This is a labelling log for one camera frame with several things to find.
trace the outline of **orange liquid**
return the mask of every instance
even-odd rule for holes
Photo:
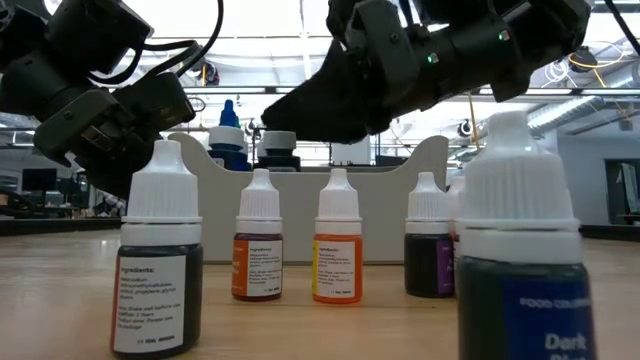
[[[323,303],[329,304],[352,304],[359,302],[362,299],[362,236],[360,235],[327,235],[327,234],[316,234],[314,237],[315,241],[327,241],[327,242],[337,242],[337,243],[345,243],[352,242],[355,245],[355,258],[354,258],[354,293],[353,297],[325,297],[316,295],[315,291],[313,294],[313,299]],[[314,252],[314,262],[317,261],[316,253]]]

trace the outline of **food coloring bottle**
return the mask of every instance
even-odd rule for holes
[[[358,192],[344,169],[331,170],[320,191],[312,276],[316,301],[349,304],[362,298],[362,218]]]
[[[409,295],[453,295],[453,243],[447,205],[447,195],[436,185],[433,173],[420,173],[409,194],[404,237],[404,286]]]
[[[447,191],[449,204],[449,234],[453,241],[453,273],[455,283],[458,278],[458,260],[460,259],[460,236],[456,231],[457,218],[460,214],[460,196],[464,191],[464,176],[454,176]]]
[[[244,301],[266,301],[282,295],[282,218],[280,194],[269,170],[256,169],[242,190],[233,239],[231,294]]]
[[[155,142],[133,174],[113,296],[111,351],[123,359],[183,353],[200,337],[202,246],[198,179],[180,143]]]
[[[209,156],[227,170],[249,171],[247,152],[243,151],[246,145],[233,101],[227,100],[220,112],[220,124],[209,129]]]
[[[526,113],[494,115],[458,218],[461,360],[597,359],[589,276],[561,159]]]

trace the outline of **table surface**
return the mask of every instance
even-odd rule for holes
[[[640,244],[585,242],[600,359],[637,359]],[[118,233],[0,239],[2,359],[110,359]],[[360,304],[314,303],[310,266],[285,267],[284,295],[242,303],[229,266],[205,266],[200,344],[180,359],[457,358],[453,299],[408,296],[401,266],[365,267]]]

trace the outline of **blue liquid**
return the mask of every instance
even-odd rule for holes
[[[241,149],[237,145],[211,144],[208,153],[216,163],[227,170],[250,171],[247,155],[240,152]]]

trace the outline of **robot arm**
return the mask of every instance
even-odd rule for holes
[[[335,40],[322,68],[266,109],[267,128],[354,143],[397,116],[485,84],[496,101],[511,99],[527,90],[534,70],[577,49],[590,13],[584,0],[414,4],[423,25],[403,28],[386,0],[331,1],[327,25]],[[449,26],[430,32],[430,23]]]
[[[408,0],[399,1],[406,14]],[[510,99],[526,91],[535,69],[581,44],[590,12],[584,0],[414,4],[423,25],[403,28],[387,0],[331,0],[334,40],[322,68],[264,112],[267,127],[352,143],[386,130],[394,117],[485,84],[496,100]],[[34,144],[45,156],[68,165],[64,155],[72,152],[93,185],[128,198],[131,175],[150,159],[160,131],[195,116],[178,77],[215,41],[222,0],[218,7],[201,50],[195,41],[145,44],[153,29],[119,0],[64,0],[48,22],[19,6],[0,8],[0,111],[33,115],[42,123]],[[433,22],[449,26],[429,32]],[[142,50],[178,48],[187,50],[132,85],[94,84],[122,83]],[[111,73],[128,49],[136,56],[122,74],[92,74]],[[181,61],[187,65],[177,73],[166,72]]]

